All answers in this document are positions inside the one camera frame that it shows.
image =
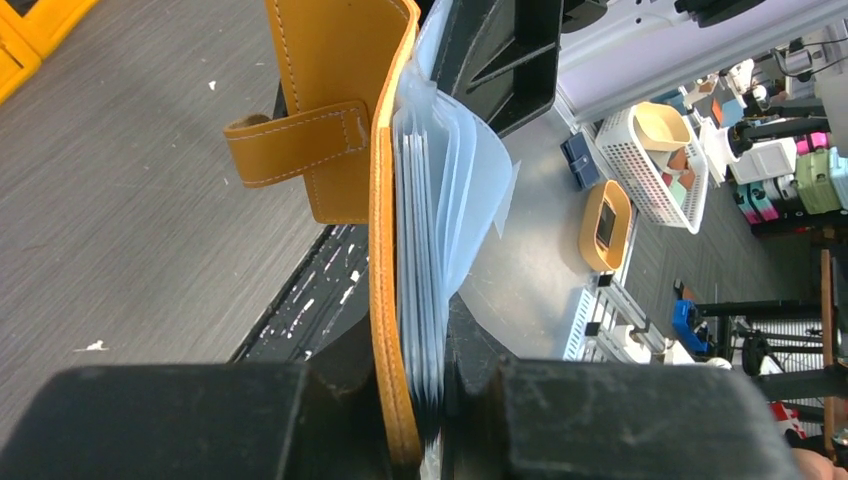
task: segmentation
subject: teal suitcase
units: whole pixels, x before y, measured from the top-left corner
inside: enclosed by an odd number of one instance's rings
[[[842,208],[830,178],[830,152],[801,155],[795,167],[796,188],[804,208],[811,215]]]

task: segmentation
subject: perforated basket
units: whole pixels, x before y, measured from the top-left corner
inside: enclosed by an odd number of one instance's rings
[[[598,132],[595,145],[604,155],[616,180],[645,218],[659,225],[685,228],[694,235],[701,228],[707,199],[709,170],[704,150],[697,140],[686,146],[686,156],[689,168],[695,172],[695,182],[681,207],[636,136],[635,112],[634,106],[607,118]],[[692,125],[688,120],[685,123],[692,138],[697,139]]]

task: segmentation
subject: leather flap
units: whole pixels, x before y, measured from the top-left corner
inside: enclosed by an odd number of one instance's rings
[[[368,124],[365,104],[354,101],[277,120],[250,115],[224,136],[244,185],[259,188],[364,150]]]

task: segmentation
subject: metallic surface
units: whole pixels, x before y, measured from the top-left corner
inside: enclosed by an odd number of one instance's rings
[[[592,273],[577,249],[588,194],[560,150],[569,136],[551,111],[506,137],[521,168],[503,237],[489,231],[460,289],[477,321],[522,358],[562,358],[569,303]]]
[[[0,443],[58,370],[226,360],[308,250],[300,180],[246,190],[221,135],[271,111],[267,31],[104,1],[0,107]]]

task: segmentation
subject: yellow plastic crate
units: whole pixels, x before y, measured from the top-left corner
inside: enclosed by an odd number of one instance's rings
[[[0,103],[9,98],[40,66],[41,58],[38,54],[11,25],[0,18]]]
[[[0,20],[18,32],[44,59],[96,3],[97,0],[38,0],[22,17],[6,0],[0,0]]]

